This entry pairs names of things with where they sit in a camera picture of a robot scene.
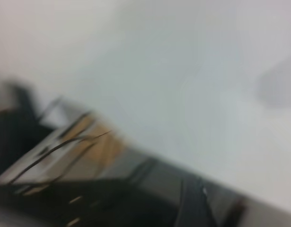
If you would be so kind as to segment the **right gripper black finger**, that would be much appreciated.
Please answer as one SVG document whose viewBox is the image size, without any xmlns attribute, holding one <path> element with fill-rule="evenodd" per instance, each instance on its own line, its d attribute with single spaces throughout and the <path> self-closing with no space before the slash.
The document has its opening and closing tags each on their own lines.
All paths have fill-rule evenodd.
<svg viewBox="0 0 291 227">
<path fill-rule="evenodd" d="M 182 182 L 178 210 L 179 227 L 216 227 L 217 223 L 204 193 L 202 181 L 186 178 Z"/>
</svg>

